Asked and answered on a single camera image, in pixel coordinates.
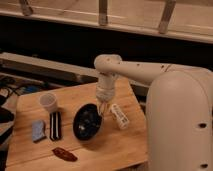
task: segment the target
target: blue sponge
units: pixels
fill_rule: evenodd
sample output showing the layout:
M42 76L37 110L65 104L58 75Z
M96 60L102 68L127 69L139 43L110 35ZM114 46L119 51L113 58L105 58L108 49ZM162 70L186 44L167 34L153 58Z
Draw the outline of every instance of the blue sponge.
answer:
M32 123L32 140L33 140L33 142L38 142L38 141L46 138L44 130L45 130L45 122L43 120L37 120Z

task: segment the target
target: plastic cup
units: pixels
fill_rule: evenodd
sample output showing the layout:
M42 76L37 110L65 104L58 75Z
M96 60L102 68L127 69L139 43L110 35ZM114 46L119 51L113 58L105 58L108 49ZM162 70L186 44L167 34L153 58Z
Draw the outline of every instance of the plastic cup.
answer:
M49 113L56 112L58 110L56 95L53 93L45 93L40 96L39 103Z

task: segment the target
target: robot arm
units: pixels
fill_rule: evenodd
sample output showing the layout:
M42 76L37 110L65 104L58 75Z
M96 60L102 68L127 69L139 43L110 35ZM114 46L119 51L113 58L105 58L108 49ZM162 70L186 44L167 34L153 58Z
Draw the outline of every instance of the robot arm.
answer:
M150 171L211 171L213 74L183 65L125 62L100 55L100 102L114 96L117 74L149 87L146 116Z

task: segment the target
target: wooden tabletop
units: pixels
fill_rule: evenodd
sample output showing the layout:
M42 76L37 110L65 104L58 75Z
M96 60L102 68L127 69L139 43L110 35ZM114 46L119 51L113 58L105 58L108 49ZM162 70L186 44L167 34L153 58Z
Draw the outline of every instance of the wooden tabletop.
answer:
M119 130L112 114L105 114L98 134L89 141L79 141L73 134L72 123L76 112L87 103L96 104L96 83L51 90L57 96L62 116L60 141L49 138L33 143L31 124L44 120L49 137L49 115L38 104L44 92L20 96L12 139L7 158L7 171L11 170L116 170L147 161L147 135L145 117L127 79L116 82L114 103L120 105L130 120L126 130ZM54 156L52 149L64 148L78 157L67 162Z

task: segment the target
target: shelf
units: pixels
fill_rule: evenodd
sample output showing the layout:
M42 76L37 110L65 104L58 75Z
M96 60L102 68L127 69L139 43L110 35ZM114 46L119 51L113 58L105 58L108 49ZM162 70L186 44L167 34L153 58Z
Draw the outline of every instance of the shelf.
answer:
M108 24L99 25L99 0L28 0L33 15L23 16L18 0L1 0L0 15L49 20L137 34L213 43L213 1L177 1L168 30L159 34L164 0L108 0Z

